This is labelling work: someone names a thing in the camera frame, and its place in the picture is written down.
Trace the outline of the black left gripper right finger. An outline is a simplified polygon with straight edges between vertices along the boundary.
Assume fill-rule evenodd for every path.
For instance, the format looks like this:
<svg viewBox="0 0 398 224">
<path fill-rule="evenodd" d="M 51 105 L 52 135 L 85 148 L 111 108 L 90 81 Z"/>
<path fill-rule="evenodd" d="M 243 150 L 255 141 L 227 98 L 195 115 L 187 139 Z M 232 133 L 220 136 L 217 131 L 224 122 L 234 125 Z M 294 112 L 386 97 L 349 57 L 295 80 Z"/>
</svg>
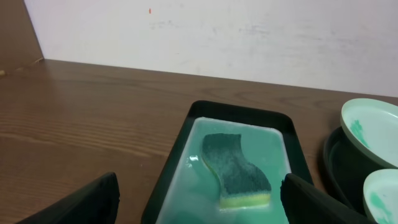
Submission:
<svg viewBox="0 0 398 224">
<path fill-rule="evenodd" d="M 280 187 L 280 199 L 290 224 L 370 224 L 371 220 L 305 180 L 289 173 Z"/>
</svg>

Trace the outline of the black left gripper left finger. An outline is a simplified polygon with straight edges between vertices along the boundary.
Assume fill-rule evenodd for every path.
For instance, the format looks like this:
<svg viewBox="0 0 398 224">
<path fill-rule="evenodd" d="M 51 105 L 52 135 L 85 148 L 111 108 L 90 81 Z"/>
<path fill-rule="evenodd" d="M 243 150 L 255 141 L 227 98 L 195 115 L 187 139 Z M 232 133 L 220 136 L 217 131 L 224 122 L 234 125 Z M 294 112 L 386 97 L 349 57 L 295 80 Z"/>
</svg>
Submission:
<svg viewBox="0 0 398 224">
<path fill-rule="evenodd" d="M 19 224 L 114 224 L 119 198 L 117 176 L 108 172 Z"/>
</svg>

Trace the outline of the green and yellow sponge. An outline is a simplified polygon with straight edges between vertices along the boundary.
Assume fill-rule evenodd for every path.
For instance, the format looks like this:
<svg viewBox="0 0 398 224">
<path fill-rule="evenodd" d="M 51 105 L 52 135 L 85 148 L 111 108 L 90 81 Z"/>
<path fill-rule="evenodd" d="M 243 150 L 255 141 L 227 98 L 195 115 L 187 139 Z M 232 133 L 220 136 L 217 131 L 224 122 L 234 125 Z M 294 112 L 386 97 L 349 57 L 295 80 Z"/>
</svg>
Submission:
<svg viewBox="0 0 398 224">
<path fill-rule="evenodd" d="M 249 162 L 240 134 L 216 133 L 203 138 L 201 157 L 220 184 L 220 208 L 267 206 L 271 184 L 260 168 Z"/>
</svg>

